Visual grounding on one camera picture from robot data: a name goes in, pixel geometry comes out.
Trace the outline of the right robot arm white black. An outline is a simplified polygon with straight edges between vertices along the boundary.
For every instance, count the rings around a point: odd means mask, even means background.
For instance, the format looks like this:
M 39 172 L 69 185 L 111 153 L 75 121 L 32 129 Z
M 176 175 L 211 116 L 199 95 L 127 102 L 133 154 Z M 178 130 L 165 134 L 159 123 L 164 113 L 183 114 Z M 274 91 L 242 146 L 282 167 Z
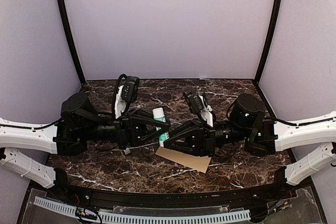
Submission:
M 190 120 L 169 132 L 169 138 L 160 146 L 193 156 L 212 157 L 215 148 L 244 141 L 244 150 L 263 157 L 277 152 L 311 144 L 319 146 L 295 163 L 275 172 L 274 184 L 268 188 L 273 200 L 312 174 L 335 161 L 335 112 L 320 117 L 287 122 L 266 117 L 265 103 L 255 96 L 243 93 L 227 110 L 227 120 L 219 122 L 206 100 L 195 92 L 184 94 L 192 114 Z

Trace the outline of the small grey glue cap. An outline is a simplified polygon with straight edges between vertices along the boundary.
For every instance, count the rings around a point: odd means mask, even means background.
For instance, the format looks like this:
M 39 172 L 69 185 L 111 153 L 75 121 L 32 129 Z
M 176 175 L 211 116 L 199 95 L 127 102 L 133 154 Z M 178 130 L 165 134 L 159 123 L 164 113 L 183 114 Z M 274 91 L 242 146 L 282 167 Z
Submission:
M 129 149 L 124 150 L 124 154 L 125 154 L 125 155 L 129 155 L 130 153 L 131 153 L 131 151 L 130 151 Z

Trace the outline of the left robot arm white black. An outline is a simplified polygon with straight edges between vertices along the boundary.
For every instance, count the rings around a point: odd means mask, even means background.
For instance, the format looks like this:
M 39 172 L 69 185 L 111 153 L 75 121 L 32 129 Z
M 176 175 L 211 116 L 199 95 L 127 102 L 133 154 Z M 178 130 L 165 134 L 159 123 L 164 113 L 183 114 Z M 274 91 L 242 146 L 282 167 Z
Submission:
M 53 188 L 63 201 L 74 197 L 67 173 L 49 167 L 20 152 L 43 151 L 59 156 L 76 156 L 93 140 L 112 141 L 120 149 L 137 147 L 167 132 L 170 124 L 155 120 L 144 110 L 131 110 L 117 102 L 117 112 L 98 112 L 85 93 L 75 93 L 61 105 L 61 118 L 49 124 L 28 124 L 1 119 L 1 166 L 44 188 Z

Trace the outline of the brown paper envelope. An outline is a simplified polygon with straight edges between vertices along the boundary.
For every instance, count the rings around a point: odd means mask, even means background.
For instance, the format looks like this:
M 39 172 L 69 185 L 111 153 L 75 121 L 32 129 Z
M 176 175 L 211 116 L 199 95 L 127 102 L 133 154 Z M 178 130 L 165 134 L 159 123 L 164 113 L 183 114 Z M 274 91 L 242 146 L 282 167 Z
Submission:
M 159 147 L 155 154 L 202 173 L 206 173 L 212 159 L 211 157 L 207 156 L 193 156 L 163 147 Z

